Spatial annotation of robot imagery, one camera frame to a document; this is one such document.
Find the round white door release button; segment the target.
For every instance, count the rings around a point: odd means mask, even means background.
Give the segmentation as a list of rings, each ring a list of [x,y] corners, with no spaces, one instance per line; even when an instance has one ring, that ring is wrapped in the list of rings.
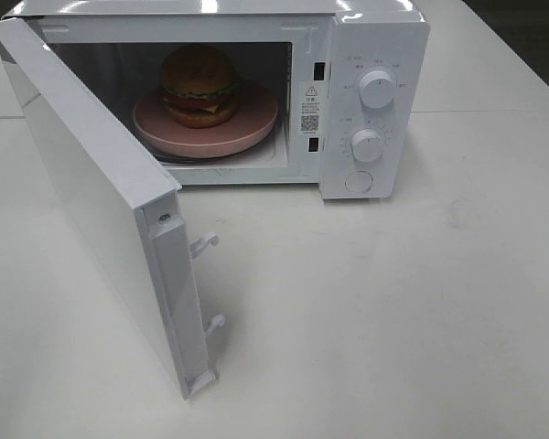
[[[366,171],[356,171],[347,176],[345,187],[353,193],[366,193],[373,184],[373,177]]]

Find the pink round plate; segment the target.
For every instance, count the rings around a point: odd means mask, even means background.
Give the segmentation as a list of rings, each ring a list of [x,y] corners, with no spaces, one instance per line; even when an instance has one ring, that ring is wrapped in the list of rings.
[[[230,120],[189,128],[169,114],[161,91],[151,91],[135,105],[133,121],[141,137],[163,153],[194,159],[234,155],[263,141],[278,115],[275,95],[254,82],[242,86],[238,102],[239,109]]]

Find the white microwave door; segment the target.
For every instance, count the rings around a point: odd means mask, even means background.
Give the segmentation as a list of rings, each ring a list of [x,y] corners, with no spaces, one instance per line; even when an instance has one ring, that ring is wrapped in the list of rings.
[[[20,18],[0,21],[0,58],[64,211],[184,398],[211,384],[179,183]]]

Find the toy hamburger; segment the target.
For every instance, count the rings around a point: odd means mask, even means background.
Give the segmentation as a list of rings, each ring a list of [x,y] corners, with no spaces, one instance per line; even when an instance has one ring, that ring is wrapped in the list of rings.
[[[163,103],[178,123],[204,129],[229,121],[239,109],[241,79],[231,60],[203,44],[175,49],[163,61]]]

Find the lower white microwave knob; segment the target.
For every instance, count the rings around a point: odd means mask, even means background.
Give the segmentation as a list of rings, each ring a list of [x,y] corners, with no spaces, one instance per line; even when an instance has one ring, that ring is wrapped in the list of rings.
[[[382,156],[384,139],[375,130],[363,129],[351,137],[350,147],[356,161],[369,163],[378,160]]]

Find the white microwave knob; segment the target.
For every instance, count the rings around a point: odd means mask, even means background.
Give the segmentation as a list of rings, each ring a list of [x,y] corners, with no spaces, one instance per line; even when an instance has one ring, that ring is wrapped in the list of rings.
[[[363,129],[351,137],[350,147],[356,161],[369,163],[378,160],[382,156],[384,139],[375,130]]]
[[[397,80],[391,70],[377,66],[363,72],[356,85],[363,106],[376,110],[393,101]]]

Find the white microwave oven body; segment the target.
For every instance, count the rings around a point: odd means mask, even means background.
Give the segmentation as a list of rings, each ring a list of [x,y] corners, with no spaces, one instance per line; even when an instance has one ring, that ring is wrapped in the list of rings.
[[[20,18],[145,148],[135,105],[163,90],[164,59],[187,44],[222,51],[242,86],[254,82],[278,101],[276,154],[206,164],[169,164],[179,183],[310,184],[325,199],[386,198],[393,191],[430,27],[408,1],[23,1]],[[397,80],[381,109],[361,103],[356,81],[373,67]],[[354,159],[350,139],[372,129],[384,139],[373,162]],[[366,193],[346,189],[356,171],[373,177]]]

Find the upper white microwave knob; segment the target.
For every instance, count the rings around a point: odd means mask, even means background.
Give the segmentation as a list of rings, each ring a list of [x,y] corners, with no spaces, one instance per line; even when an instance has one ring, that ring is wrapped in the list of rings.
[[[393,101],[397,80],[391,70],[377,66],[363,72],[356,85],[363,106],[376,110]]]

